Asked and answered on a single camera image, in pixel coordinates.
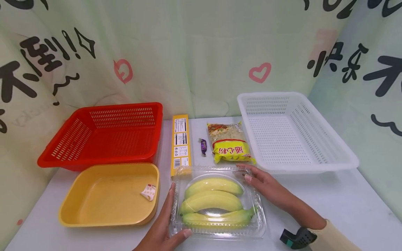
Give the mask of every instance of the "plastic basket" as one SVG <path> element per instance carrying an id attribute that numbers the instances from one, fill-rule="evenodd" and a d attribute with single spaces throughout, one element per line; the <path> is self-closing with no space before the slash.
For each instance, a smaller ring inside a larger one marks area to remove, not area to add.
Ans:
<path id="1" fill-rule="evenodd" d="M 82 171 L 98 164 L 152 163 L 162 117 L 160 103 L 78 109 L 47 145 L 38 165 Z"/>
<path id="2" fill-rule="evenodd" d="M 271 173 L 353 169 L 359 160 L 323 116 L 297 92 L 237 97 L 254 157 Z"/>

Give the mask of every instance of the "banana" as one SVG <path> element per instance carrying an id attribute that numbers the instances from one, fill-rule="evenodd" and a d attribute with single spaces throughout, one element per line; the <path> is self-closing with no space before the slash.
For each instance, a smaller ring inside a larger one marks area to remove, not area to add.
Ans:
<path id="1" fill-rule="evenodd" d="M 208 178 L 195 182 L 186 189 L 184 197 L 187 199 L 194 194 L 208 190 L 219 190 L 240 196 L 243 194 L 243 189 L 229 179 L 224 178 Z"/>
<path id="2" fill-rule="evenodd" d="M 185 199 L 180 206 L 180 215 L 198 212 L 207 208 L 220 208 L 229 212 L 243 209 L 242 202 L 228 192 L 211 190 L 197 193 Z"/>
<path id="3" fill-rule="evenodd" d="M 239 210 L 227 214 L 221 214 L 219 217 L 212 217 L 199 213 L 190 213 L 183 215 L 182 221 L 188 227 L 194 228 L 225 228 L 239 229 L 246 227 L 254 216 L 254 207 L 248 210 Z"/>

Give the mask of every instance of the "yellow plastic tray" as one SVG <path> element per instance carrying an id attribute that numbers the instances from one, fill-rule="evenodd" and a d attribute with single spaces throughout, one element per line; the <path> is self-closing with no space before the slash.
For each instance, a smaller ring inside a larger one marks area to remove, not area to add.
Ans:
<path id="1" fill-rule="evenodd" d="M 156 186 L 152 201 L 140 193 Z M 95 165 L 72 184 L 59 210 L 66 227 L 143 225 L 156 213 L 159 171 L 150 163 Z"/>

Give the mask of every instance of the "sleeve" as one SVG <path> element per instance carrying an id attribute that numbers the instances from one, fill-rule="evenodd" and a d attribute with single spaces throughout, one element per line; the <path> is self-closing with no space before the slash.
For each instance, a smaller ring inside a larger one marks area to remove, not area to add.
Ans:
<path id="1" fill-rule="evenodd" d="M 361 251 L 348 240 L 334 225 L 327 220 L 327 226 L 322 230 L 309 229 L 317 235 L 317 239 L 310 244 L 312 251 Z"/>

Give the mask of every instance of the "heart drawing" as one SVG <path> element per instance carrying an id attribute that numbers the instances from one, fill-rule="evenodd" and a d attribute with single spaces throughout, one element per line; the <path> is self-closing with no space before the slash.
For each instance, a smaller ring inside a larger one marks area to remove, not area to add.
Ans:
<path id="1" fill-rule="evenodd" d="M 133 69 L 131 68 L 130 63 L 127 60 L 120 59 L 117 62 L 113 60 L 113 62 L 115 63 L 115 74 L 118 77 L 118 79 L 120 79 L 120 81 L 123 82 L 123 84 L 126 84 L 128 81 L 130 81 L 133 78 Z M 123 78 L 125 75 L 125 72 L 120 72 L 120 67 L 122 65 L 126 65 L 128 67 L 128 75 L 125 78 Z"/>
<path id="2" fill-rule="evenodd" d="M 264 73 L 264 75 L 263 75 L 261 78 L 256 77 L 256 76 L 254 75 L 256 72 L 260 73 L 260 72 L 262 72 L 262 71 L 264 71 L 264 70 L 265 70 L 265 73 Z M 262 83 L 264 83 L 264 81 L 267 79 L 267 77 L 268 77 L 268 75 L 269 75 L 270 72 L 271 72 L 271 64 L 270 64 L 270 63 L 263 63 L 263 64 L 260 65 L 259 67 L 253 67 L 253 68 L 251 68 L 250 71 L 248 72 L 248 77 L 249 77 L 252 81 L 255 81 L 255 82 L 257 82 L 257 83 L 262 84 Z"/>

